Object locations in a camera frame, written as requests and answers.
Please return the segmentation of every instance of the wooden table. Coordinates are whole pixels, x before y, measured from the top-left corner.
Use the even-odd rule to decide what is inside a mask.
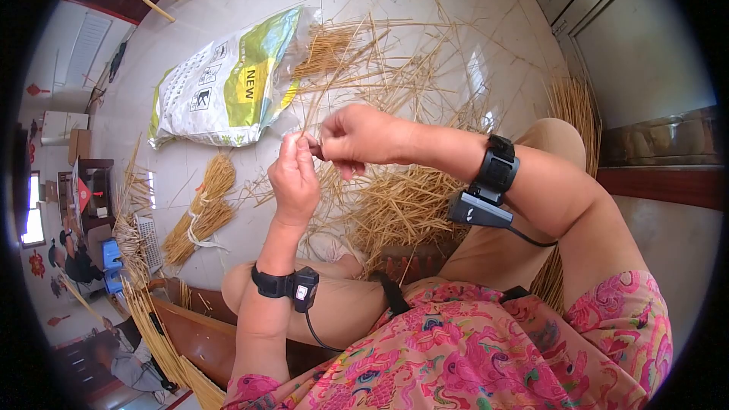
[[[71,172],[71,194],[74,200],[76,222],[83,233],[87,233],[97,226],[107,224],[114,226],[116,218],[112,210],[112,167],[114,167],[114,160],[111,159],[76,158],[74,169]],[[80,212],[79,179],[90,192],[88,202]],[[106,208],[106,217],[100,218],[96,215],[96,209],[99,207]]]

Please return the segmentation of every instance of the beige pants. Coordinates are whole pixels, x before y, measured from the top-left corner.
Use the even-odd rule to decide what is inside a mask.
[[[549,152],[585,168],[585,147],[578,131],[564,121],[540,119],[515,143]],[[536,241],[554,241],[519,214],[514,213],[512,225]],[[504,229],[474,226],[437,277],[406,285],[403,295],[407,297],[430,283],[446,281],[473,282],[497,290],[516,285],[529,288],[552,249],[529,244]],[[238,313],[243,291],[251,280],[252,266],[252,262],[238,265],[223,280],[223,298],[235,313]],[[352,280],[354,276],[336,263],[297,260],[297,269],[304,266],[314,268],[321,276],[316,302],[309,314],[316,335],[325,344],[348,347],[366,336],[387,310],[387,300],[379,282]],[[292,313],[288,338],[316,345],[304,314]]]

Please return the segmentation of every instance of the seated man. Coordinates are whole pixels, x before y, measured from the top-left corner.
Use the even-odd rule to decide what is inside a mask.
[[[165,377],[151,356],[150,349],[139,335],[131,318],[117,326],[114,326],[108,318],[104,318],[104,327],[114,337],[111,339],[94,337],[88,341],[87,348],[91,349],[91,356],[106,367],[114,377],[138,391],[149,393],[177,391],[177,385]]]
[[[55,240],[50,241],[48,261],[50,261],[51,266],[55,268],[58,264],[69,278],[78,283],[88,284],[93,280],[104,279],[104,272],[91,262],[91,257],[89,257],[82,239],[79,241],[78,250],[74,249],[71,230],[68,228],[68,217],[63,218],[63,231],[60,233],[58,240],[66,250],[57,248]]]

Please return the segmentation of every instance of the blue plastic stool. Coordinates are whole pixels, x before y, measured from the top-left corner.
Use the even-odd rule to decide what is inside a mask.
[[[106,284],[106,291],[110,295],[122,291],[122,276],[120,274],[120,269],[106,271],[104,273],[104,283]]]
[[[122,256],[122,253],[119,251],[119,245],[114,238],[101,241],[101,254],[104,257],[104,270],[119,269],[124,266],[121,260],[116,260]]]

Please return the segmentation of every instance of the hand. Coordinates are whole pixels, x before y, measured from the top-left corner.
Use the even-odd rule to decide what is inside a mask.
[[[347,105],[324,120],[322,155],[345,180],[363,174],[365,163],[411,164],[407,149],[415,126],[367,105]]]
[[[108,329],[109,331],[113,332],[114,331],[114,325],[112,324],[112,321],[110,319],[106,318],[106,317],[102,317],[101,319],[103,320],[104,327],[106,329]]]
[[[278,159],[268,168],[279,223],[305,228],[319,204],[319,180],[309,150],[315,143],[307,132],[287,134]]]

